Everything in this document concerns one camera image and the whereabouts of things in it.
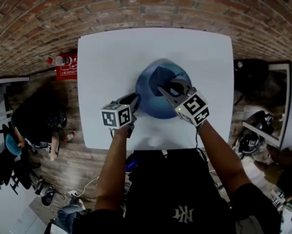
black and white cube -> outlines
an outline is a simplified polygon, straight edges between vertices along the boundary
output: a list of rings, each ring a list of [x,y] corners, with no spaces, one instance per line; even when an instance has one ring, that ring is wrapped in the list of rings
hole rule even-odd
[[[103,124],[112,129],[120,129],[132,122],[130,105],[107,104],[101,108]]]
[[[199,126],[209,116],[208,102],[199,91],[174,110],[181,119],[195,127]]]

table top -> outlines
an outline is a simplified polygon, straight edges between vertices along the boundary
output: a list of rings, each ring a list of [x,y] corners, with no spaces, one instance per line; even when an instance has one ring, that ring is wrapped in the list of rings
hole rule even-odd
[[[169,59],[182,67],[209,103],[208,121],[229,139],[233,108],[230,37],[176,28],[135,28],[83,36],[78,46],[78,94],[85,145],[109,149],[111,135],[100,109],[135,92],[137,78],[152,62]],[[195,127],[178,117],[156,119],[141,110],[128,150],[195,148]],[[198,137],[198,147],[203,147]]]

white cable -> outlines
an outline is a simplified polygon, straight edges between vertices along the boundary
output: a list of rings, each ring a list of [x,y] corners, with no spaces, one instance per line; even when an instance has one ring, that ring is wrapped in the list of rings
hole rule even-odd
[[[76,195],[76,197],[81,197],[82,194],[85,192],[86,187],[87,187],[90,183],[92,183],[94,180],[96,180],[96,179],[98,179],[98,178],[99,178],[99,176],[98,176],[97,178],[91,180],[86,186],[84,186],[84,190],[83,190],[83,192],[82,192],[80,195]]]

red sign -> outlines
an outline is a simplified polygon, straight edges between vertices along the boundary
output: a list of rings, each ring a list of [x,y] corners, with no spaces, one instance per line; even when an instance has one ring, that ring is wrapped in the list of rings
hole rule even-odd
[[[56,66],[56,80],[69,80],[78,78],[78,53],[62,54],[61,57],[70,58],[70,63]]]

brick ceiling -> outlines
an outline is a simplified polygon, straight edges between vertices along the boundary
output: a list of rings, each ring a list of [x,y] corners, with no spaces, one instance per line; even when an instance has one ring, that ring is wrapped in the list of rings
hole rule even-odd
[[[0,0],[0,76],[48,69],[79,36],[129,27],[220,33],[236,59],[292,60],[292,0]]]

